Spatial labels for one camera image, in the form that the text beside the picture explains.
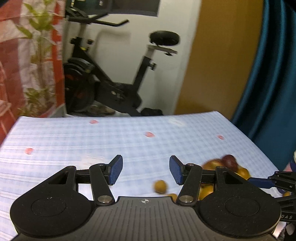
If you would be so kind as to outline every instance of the adjustment knob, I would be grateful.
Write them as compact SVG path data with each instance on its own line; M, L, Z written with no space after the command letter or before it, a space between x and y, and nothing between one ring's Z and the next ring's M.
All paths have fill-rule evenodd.
M155 70L156 66L157 66L156 63L151 63L151 64L149 65L150 69L152 69L153 71Z
M75 44L76 38L71 38L70 44Z
M88 39L88 40L87 40L87 44L89 44L89 45L92 45L93 42L94 42L94 41L93 41L92 39Z

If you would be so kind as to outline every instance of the circular mount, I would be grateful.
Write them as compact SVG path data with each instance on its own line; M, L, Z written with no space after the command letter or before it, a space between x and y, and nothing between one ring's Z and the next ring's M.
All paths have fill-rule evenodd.
M211 193L200 201L197 212L211 229L235 238L271 233L281 215L273 197L246 184L228 185Z
M80 227L90 216L90 201L64 185L34 188L12 204L10 217L18 233L55 237Z
M180 36L170 31L156 31L150 34L150 43L162 46L174 46L180 41Z

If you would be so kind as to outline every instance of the small round fruit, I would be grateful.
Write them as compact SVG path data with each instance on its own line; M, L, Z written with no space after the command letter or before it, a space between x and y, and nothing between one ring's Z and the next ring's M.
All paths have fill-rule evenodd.
M215 170L217 166L223 166L221 159L212 159L202 165L204 170Z
M239 169L237 171L237 174L240 175L242 178L244 178L246 180L248 180L251 177L249 171L246 168L243 168L243 167L239 167Z
M237 160L233 155L225 155L222 157L222 164L223 166L229 168L230 170L237 172L238 171L238 164Z
M168 197L172 197L173 200L174 200L174 202L176 202L177 197L178 197L178 195L177 195L177 194L174 194L174 193L170 193L170 194L168 194L167 196L168 196Z
M200 188L200 192L198 194L198 200L203 200L207 195L213 192L213 185L206 185L203 188Z
M166 193L167 184L164 180L158 180L154 183L154 190L157 193L164 194Z
M291 195L290 192L285 192L285 193L283 194L283 197L287 197L287 196L290 196L290 195Z

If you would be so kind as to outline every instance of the bike seat post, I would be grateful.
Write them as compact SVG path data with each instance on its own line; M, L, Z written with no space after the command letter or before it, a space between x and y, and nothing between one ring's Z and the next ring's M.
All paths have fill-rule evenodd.
M172 50L170 48L160 47L157 45L147 45L146 53L143 56L142 63L140 65L137 75L134 79L133 86L131 87L131 90L130 90L130 94L135 94L138 92L138 90L141 86L142 80L143 80L145 73L147 71L147 68L151 67L152 69L154 69L154 64L151 64L150 62L152 60L155 50L162 51L162 52L168 53L170 55L178 53L177 51Z
M80 29L79 29L79 33L78 33L78 38L83 38L84 34L85 34L85 30L86 30L86 23L81 23L80 24Z

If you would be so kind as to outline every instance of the plant leaf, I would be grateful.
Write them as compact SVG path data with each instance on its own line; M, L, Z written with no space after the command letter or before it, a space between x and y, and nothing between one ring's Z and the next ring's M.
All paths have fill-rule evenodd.
M37 17L41 30L51 30L52 16L45 10L41 15Z
M50 5L53 2L53 0L44 0L45 6Z
M39 92L37 90L35 90L34 88L27 88L27 91L28 91L31 98L37 98L40 95Z
M45 31L50 31L54 29L51 23L52 23L51 21L47 23L47 25L44 27Z
M27 3L24 3L24 5L29 10L29 12L32 13L34 16L37 16L38 15L38 13L36 12L36 10L33 8L32 5L27 4Z
M24 94L29 98L30 94L28 92L24 92Z
M48 52L50 52L51 50L52 50L52 44L50 44L49 46L47 46L46 48L43 49L42 56L46 56L46 54Z
M42 38L47 40L48 42L50 42L52 45L56 45L56 43L54 41L52 41L52 40L50 40L50 39L48 39L46 37L43 37L43 36L42 36Z
M30 19L29 19L29 23L31 24L31 26L32 26L34 29L40 31L40 26L39 26L39 24L36 23L33 19L30 18Z
M21 31L24 35L26 35L26 38L28 38L28 39L33 38L33 34L29 30L27 30L25 27L20 26L20 25L15 25L15 26L19 31Z
M31 75L33 75L34 79L37 81L38 80L38 77L37 77L37 74L35 73L34 70L31 70Z
M38 104L40 104L40 102L38 99L28 99L28 104L38 105Z
M38 56L36 54L31 55L31 63L38 64Z

